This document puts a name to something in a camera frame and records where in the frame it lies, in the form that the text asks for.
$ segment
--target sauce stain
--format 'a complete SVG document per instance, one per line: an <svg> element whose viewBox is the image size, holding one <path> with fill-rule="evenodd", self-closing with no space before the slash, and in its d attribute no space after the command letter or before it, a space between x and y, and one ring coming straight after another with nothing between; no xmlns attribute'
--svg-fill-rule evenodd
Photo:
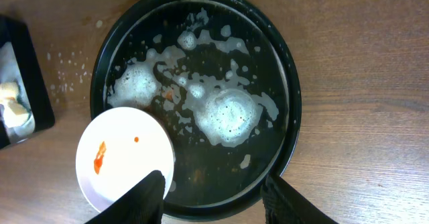
<svg viewBox="0 0 429 224"><path fill-rule="evenodd" d="M97 156L95 157L95 160L94 160L94 170L96 174L100 173L100 168L103 165L103 158L105 157L105 152L106 152L106 144L103 141L100 144L99 152L97 153Z"/></svg>

